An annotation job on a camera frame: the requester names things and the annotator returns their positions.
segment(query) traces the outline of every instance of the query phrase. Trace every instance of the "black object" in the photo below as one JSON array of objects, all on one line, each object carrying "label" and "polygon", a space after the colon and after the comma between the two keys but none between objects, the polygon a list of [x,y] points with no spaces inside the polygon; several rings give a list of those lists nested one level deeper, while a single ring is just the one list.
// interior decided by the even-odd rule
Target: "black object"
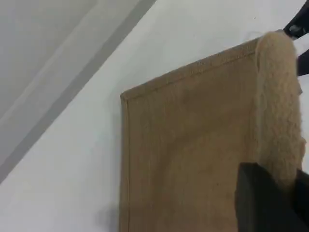
[{"label": "black object", "polygon": [[[309,0],[305,2],[296,16],[288,23],[283,31],[296,40],[309,32]],[[309,50],[297,59],[298,76],[309,73]]]},{"label": "black object", "polygon": [[235,194],[239,232],[309,232],[309,176],[302,171],[292,200],[258,164],[239,166]]}]

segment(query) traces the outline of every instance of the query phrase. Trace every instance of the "white surface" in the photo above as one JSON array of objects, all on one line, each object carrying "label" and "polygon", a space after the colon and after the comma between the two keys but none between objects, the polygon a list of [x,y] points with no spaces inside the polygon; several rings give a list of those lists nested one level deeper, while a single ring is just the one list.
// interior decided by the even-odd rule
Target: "white surface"
[{"label": "white surface", "polygon": [[116,232],[120,93],[282,28],[303,2],[158,0],[0,185],[0,231]]},{"label": "white surface", "polygon": [[303,113],[303,136],[307,140],[306,154],[303,159],[303,170],[309,173],[309,75],[300,77],[299,82],[303,90],[303,93],[300,96]]},{"label": "white surface", "polygon": [[0,1],[0,118],[96,3]]},{"label": "white surface", "polygon": [[[5,0],[0,3],[0,15],[3,12],[8,14],[19,10],[19,14],[12,14],[10,17],[23,19],[20,19],[18,27],[5,20],[0,22],[0,30],[4,35],[0,37],[1,176],[3,170],[10,168],[10,164],[5,164],[5,168],[1,166],[4,161],[8,157],[14,157],[11,160],[21,158],[23,151],[20,147],[28,146],[27,143],[30,144],[32,139],[33,142],[36,141],[38,134],[45,130],[41,127],[54,119],[51,119],[50,115],[57,112],[46,112],[56,100],[60,96],[62,99],[69,99],[73,92],[79,90],[93,75],[95,70],[91,71],[90,68],[87,69],[88,74],[82,73],[85,66],[97,54],[99,58],[96,57],[96,60],[105,60],[118,46],[120,39],[129,33],[128,29],[137,23],[137,19],[132,19],[129,15],[139,1]],[[67,23],[75,22],[77,11],[80,12],[82,6],[91,3],[91,10],[79,15],[80,21],[76,22],[77,25],[74,25],[71,31],[65,31],[67,34],[64,37],[63,30],[68,29]],[[8,31],[3,30],[3,25],[9,28]],[[33,65],[36,68],[28,73],[25,69],[32,69]],[[60,103],[55,105],[57,106],[54,108],[61,108]],[[23,143],[24,138],[42,118],[44,123],[36,127],[35,132]]]}]

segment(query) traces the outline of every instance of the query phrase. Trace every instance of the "tan fabric panel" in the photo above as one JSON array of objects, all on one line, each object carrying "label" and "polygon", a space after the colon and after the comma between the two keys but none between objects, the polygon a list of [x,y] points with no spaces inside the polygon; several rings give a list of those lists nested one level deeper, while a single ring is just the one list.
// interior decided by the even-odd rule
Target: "tan fabric panel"
[{"label": "tan fabric panel", "polygon": [[240,162],[255,161],[257,40],[122,94],[120,232],[236,232]]}]

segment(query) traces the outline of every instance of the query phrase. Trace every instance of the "burlap board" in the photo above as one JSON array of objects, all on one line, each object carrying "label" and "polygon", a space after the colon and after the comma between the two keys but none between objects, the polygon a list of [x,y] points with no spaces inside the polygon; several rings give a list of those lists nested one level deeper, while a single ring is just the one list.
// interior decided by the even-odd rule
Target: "burlap board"
[{"label": "burlap board", "polygon": [[235,232],[254,161],[257,40],[122,94],[120,232]]}]

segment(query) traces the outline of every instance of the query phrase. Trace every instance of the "fabric edge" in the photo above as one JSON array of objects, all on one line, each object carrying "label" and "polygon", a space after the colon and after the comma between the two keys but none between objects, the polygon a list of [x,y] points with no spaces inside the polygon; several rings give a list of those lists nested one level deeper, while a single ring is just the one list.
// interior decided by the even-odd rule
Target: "fabric edge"
[{"label": "fabric edge", "polygon": [[129,232],[129,110],[128,102],[121,97],[122,108],[122,154],[121,154],[121,180],[119,201],[119,232]]},{"label": "fabric edge", "polygon": [[180,67],[142,85],[123,92],[121,94],[121,98],[124,100],[137,98],[166,85],[181,81],[189,76],[192,76],[192,74],[203,73],[211,69],[218,68],[229,62],[233,62],[237,59],[246,57],[252,53],[255,53],[257,41],[258,38]]}]

